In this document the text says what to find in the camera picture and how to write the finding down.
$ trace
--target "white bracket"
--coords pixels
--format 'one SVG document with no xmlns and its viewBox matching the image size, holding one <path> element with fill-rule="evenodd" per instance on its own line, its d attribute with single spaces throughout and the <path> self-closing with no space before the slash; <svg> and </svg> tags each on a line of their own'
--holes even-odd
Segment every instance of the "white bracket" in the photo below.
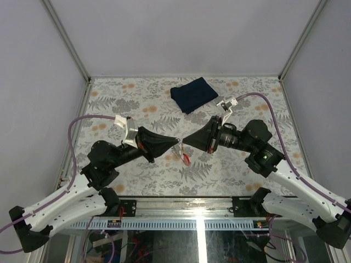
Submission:
<svg viewBox="0 0 351 263">
<path fill-rule="evenodd" d="M 236 105 L 237 101 L 235 98 L 232 98 L 227 102 L 224 102 L 224 100 L 222 100 L 219 103 L 217 103 L 217 107 L 221 106 L 225 110 L 225 113 L 223 113 L 221 116 L 222 124 L 224 124 L 230 117 L 230 115 L 233 113 L 233 107 L 235 107 Z"/>
<path fill-rule="evenodd" d="M 115 124 L 123 129 L 122 142 L 138 148 L 135 140 L 138 133 L 137 121 L 133 120 L 132 118 L 124 118 L 120 115 L 116 115 Z"/>
</svg>

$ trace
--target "metal corner post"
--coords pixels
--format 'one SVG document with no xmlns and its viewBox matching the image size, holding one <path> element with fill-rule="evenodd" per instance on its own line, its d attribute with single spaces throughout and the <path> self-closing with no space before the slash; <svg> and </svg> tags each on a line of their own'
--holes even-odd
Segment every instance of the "metal corner post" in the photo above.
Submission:
<svg viewBox="0 0 351 263">
<path fill-rule="evenodd" d="M 77 54 L 77 51 L 75 47 L 73 46 L 70 38 L 68 37 L 65 28 L 63 27 L 61 20 L 59 19 L 53 5 L 51 4 L 50 0 L 40 0 L 40 2 L 43 4 L 44 9 L 48 13 L 49 17 L 51 18 L 58 34 L 60 35 L 61 39 L 63 40 L 68 52 L 70 53 L 71 57 L 73 58 L 73 61 L 75 62 L 76 66 L 78 67 L 82 77 L 86 82 L 89 82 L 91 77 L 85 68 L 83 62 L 81 61 L 80 57 Z"/>
<path fill-rule="evenodd" d="M 305 43 L 306 39 L 308 38 L 311 29 L 313 28 L 314 24 L 318 20 L 320 14 L 323 12 L 325 7 L 327 6 L 329 0 L 320 0 L 318 5 L 313 11 L 312 16 L 308 20 L 304 30 L 302 31 L 302 34 L 300 35 L 300 38 L 298 39 L 294 49 L 292 50 L 292 53 L 290 54 L 288 60 L 285 63 L 285 66 L 283 67 L 282 71 L 279 73 L 278 78 L 280 80 L 284 80 L 286 77 L 291 65 L 293 64 L 297 54 L 299 53 L 300 49 L 302 48 L 303 44 Z"/>
</svg>

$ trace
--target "red object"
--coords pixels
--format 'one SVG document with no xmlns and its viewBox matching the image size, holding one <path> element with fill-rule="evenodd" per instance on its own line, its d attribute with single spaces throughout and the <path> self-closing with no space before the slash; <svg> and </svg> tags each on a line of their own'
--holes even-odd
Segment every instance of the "red object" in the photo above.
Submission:
<svg viewBox="0 0 351 263">
<path fill-rule="evenodd" d="M 186 165 L 186 166 L 190 166 L 190 159 L 189 159 L 189 156 L 187 156 L 186 154 L 183 154 L 183 163 Z"/>
</svg>

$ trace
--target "white mount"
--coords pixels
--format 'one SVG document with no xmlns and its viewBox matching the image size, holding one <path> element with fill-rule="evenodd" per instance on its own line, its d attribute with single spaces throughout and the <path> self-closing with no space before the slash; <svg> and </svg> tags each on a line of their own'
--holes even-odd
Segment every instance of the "white mount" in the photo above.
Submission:
<svg viewBox="0 0 351 263">
<path fill-rule="evenodd" d="M 124 118 L 120 115 L 116 115 L 115 124 L 123 129 L 122 142 L 138 148 L 137 142 L 135 141 L 135 137 L 138 133 L 137 121 L 132 118 Z"/>
</svg>

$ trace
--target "red wire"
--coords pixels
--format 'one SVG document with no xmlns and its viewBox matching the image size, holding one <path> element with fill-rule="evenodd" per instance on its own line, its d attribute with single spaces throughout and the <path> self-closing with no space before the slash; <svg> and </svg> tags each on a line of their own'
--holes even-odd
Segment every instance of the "red wire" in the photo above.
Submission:
<svg viewBox="0 0 351 263">
<path fill-rule="evenodd" d="M 120 222 L 121 223 L 122 223 L 123 214 L 124 214 L 124 207 L 121 207 L 121 209 L 120 209 Z"/>
</svg>

